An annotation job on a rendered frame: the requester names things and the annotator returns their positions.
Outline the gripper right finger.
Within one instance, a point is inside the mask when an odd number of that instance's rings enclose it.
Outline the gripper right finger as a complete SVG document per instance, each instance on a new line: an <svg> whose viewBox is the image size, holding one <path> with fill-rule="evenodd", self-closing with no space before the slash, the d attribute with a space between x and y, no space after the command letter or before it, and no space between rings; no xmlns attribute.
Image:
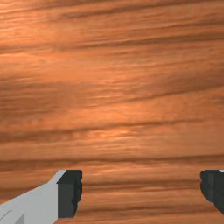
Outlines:
<svg viewBox="0 0 224 224"><path fill-rule="evenodd" d="M201 171L200 179L203 196L224 215L224 170Z"/></svg>

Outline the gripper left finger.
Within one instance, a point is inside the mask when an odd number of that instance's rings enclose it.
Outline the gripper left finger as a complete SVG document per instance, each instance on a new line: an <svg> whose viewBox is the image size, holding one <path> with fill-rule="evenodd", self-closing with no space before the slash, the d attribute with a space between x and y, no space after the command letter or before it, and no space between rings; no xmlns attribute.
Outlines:
<svg viewBox="0 0 224 224"><path fill-rule="evenodd" d="M73 218L82 195L82 170L59 170L40 185L0 205L0 224L54 224Z"/></svg>

